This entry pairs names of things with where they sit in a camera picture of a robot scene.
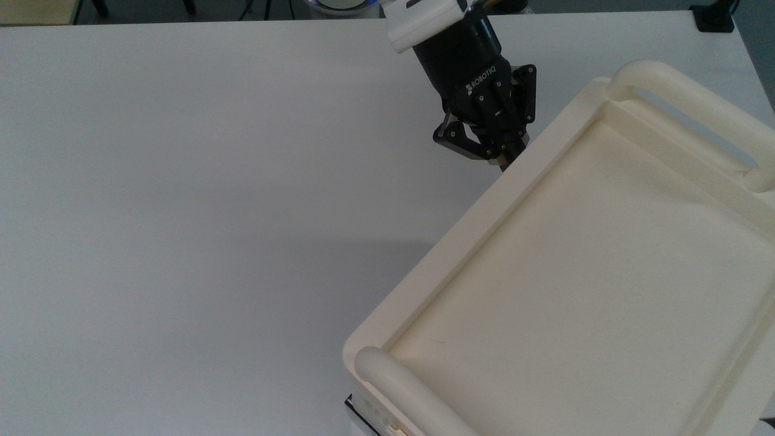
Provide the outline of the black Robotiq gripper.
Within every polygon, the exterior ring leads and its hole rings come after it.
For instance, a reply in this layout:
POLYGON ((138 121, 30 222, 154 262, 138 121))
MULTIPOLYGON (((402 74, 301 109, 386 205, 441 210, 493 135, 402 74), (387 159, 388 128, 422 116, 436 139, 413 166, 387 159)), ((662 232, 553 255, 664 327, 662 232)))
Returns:
POLYGON ((465 17, 413 48, 445 113, 432 140, 506 171, 529 143, 537 69, 512 66, 501 50, 487 17, 465 17), (506 149, 490 136, 505 136, 506 149))

